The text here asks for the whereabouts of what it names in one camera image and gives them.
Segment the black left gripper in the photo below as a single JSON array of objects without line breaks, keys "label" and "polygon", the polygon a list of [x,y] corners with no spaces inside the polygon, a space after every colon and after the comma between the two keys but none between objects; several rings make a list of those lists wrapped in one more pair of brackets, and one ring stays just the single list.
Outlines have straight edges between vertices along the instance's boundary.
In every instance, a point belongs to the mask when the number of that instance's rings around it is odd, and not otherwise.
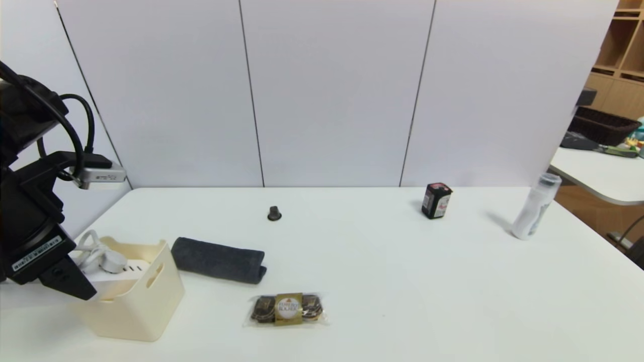
[{"label": "black left gripper", "polygon": [[65,256],[73,242],[61,227],[63,203],[52,188],[53,181],[23,188],[16,175],[3,175],[2,281],[23,285],[38,278],[50,289],[88,301],[97,289]]}]

